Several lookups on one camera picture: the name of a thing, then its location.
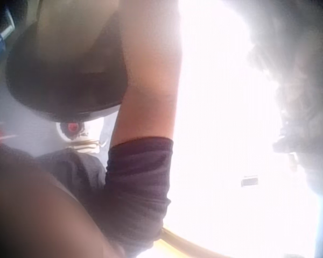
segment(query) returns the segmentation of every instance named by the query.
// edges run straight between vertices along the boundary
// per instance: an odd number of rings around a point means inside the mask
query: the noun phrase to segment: raised arm
[[[172,139],[181,66],[177,0],[121,0],[129,85],[111,145],[144,137]]]

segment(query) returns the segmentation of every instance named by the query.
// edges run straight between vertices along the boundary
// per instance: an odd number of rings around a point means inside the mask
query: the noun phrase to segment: purple sleeve
[[[97,224],[127,257],[135,257],[159,239],[170,200],[173,141],[144,138],[111,148],[106,185],[93,209]]]

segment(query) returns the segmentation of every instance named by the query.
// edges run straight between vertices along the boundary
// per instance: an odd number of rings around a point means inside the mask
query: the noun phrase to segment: overexposed light
[[[313,257],[317,203],[289,176],[287,156],[272,151],[278,85],[246,62],[247,26],[217,0],[180,0],[180,12],[184,59],[165,226],[232,257]],[[259,186],[242,189],[251,175]]]

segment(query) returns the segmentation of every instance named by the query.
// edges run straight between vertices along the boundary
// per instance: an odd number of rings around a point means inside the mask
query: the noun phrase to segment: person
[[[0,257],[136,257],[159,238],[181,65],[178,3],[122,0],[129,85],[99,160],[0,145]]]

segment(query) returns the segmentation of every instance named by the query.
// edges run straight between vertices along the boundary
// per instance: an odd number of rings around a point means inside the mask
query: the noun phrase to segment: shirt
[[[9,166],[48,170],[92,216],[103,234],[121,245],[127,257],[136,257],[159,239],[170,200],[173,141],[142,138],[109,151],[105,179],[99,160],[66,150],[34,159],[0,145],[0,169]]]

